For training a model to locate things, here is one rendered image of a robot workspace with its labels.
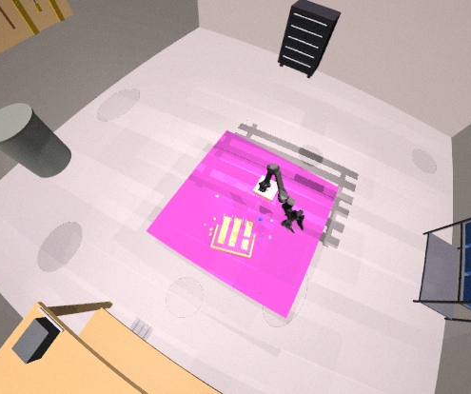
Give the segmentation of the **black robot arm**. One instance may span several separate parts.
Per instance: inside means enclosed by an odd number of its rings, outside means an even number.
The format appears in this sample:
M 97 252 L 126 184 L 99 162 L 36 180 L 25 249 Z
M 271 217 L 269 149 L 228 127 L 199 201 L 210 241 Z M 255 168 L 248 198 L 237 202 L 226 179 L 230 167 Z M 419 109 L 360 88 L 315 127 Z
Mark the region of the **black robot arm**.
M 279 190 L 278 201 L 280 203 L 284 203 L 282 204 L 282 208 L 284 209 L 285 212 L 292 209 L 293 206 L 296 204 L 296 201 L 290 196 L 288 196 L 287 192 L 285 191 L 285 184 L 284 184 L 280 166 L 277 163 L 274 163 L 274 164 L 268 164 L 266 168 L 267 168 L 266 177 L 262 182 L 259 182 L 260 187 L 258 190 L 265 193 L 266 189 L 268 187 L 271 187 L 270 181 L 271 181 L 272 176 L 274 175 L 276 178 L 276 182 L 277 182 L 277 186 Z M 297 211 L 296 209 L 295 211 L 290 210 L 291 217 L 293 216 L 299 217 L 299 216 L 303 216 L 303 214 L 304 214 L 303 209 L 300 209 L 299 211 Z

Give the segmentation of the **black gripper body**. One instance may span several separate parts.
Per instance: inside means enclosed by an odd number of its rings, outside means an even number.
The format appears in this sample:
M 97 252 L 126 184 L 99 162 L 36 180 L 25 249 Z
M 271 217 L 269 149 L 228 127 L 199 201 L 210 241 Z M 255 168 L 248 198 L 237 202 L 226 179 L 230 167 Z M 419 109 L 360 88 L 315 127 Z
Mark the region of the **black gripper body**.
M 290 210 L 292 210 L 292 209 L 290 209 Z M 284 226 L 286 226 L 287 224 L 290 224 L 290 223 L 292 223 L 292 222 L 295 222 L 295 221 L 296 221 L 296 222 L 299 222 L 299 221 L 301 221 L 302 219 L 305 219 L 305 216 L 304 216 L 304 215 L 303 215 L 303 216 L 299 216 L 299 217 L 296 217 L 296 216 L 291 217 L 291 215 L 290 215 L 290 210 L 288 210 L 288 211 L 285 212 L 285 216 L 286 216 L 287 219 L 282 221 L 281 227 L 284 227 Z M 292 211 L 294 211 L 294 210 L 292 210 Z

